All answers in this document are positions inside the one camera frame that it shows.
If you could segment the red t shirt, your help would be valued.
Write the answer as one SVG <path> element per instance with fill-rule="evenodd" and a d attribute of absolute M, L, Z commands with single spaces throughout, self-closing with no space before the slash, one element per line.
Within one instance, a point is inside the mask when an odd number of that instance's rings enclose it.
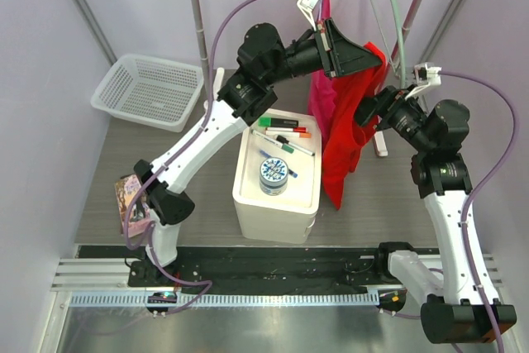
<path fill-rule="evenodd" d="M 322 184 L 335 209 L 341 208 L 346 176 L 355 172 L 363 147 L 374 135 L 375 122 L 358 126 L 354 114 L 363 98 L 374 96 L 384 76 L 386 58 L 372 42 L 366 43 L 365 49 L 376 55 L 381 65 L 335 79 L 332 85 L 335 109 L 322 156 Z"/>

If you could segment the mint green hanger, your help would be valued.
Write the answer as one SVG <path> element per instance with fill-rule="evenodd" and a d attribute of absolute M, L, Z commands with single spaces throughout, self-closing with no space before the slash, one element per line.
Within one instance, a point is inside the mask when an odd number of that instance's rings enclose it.
<path fill-rule="evenodd" d="M 377 8 L 374 4 L 374 0 L 369 0 L 369 3 L 372 7 L 375 21 L 377 23 L 377 27 L 379 28 L 379 33 L 383 40 L 384 49 L 386 49 L 386 51 L 388 52 L 388 43 L 384 35 L 384 30 L 381 26 L 381 23 L 379 22 L 379 15 L 377 12 Z M 389 4 L 392 10 L 393 25 L 395 28 L 396 45 L 397 45 L 397 54 L 390 56 L 391 61 L 389 61 L 389 66 L 397 77 L 404 78 L 406 75 L 406 50 L 404 46 L 403 19 L 401 17 L 398 0 L 389 0 Z"/>

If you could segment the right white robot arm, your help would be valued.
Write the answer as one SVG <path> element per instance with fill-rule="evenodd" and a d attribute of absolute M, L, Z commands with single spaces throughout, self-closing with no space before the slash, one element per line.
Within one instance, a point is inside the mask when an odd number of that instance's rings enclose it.
<path fill-rule="evenodd" d="M 416 300 L 429 342 L 496 343 L 503 351 L 500 337 L 517 314 L 498 296 L 475 229 L 471 196 L 477 189 L 460 153 L 469 119 L 469 109 L 456 100 L 442 100 L 425 113 L 409 90 L 393 86 L 360 100 L 356 125 L 377 120 L 377 129 L 395 130 L 417 152 L 412 180 L 434 226 L 442 275 L 404 242 L 380 244 L 373 271 L 382 282 L 397 279 Z"/>

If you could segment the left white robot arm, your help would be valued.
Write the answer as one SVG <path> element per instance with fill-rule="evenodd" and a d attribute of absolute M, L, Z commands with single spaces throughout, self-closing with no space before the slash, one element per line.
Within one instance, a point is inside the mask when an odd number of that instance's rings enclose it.
<path fill-rule="evenodd" d="M 237 52 L 238 69 L 208 105 L 206 114 L 167 152 L 152 162 L 138 161 L 134 172 L 155 212 L 146 253 L 148 277 L 159 286 L 176 275 L 180 224 L 195 204 L 184 192 L 191 178 L 228 141 L 272 107 L 274 85 L 317 71 L 330 79 L 380 66 L 372 51 L 345 38 L 331 18 L 285 46 L 275 26 L 260 23 L 245 34 Z"/>

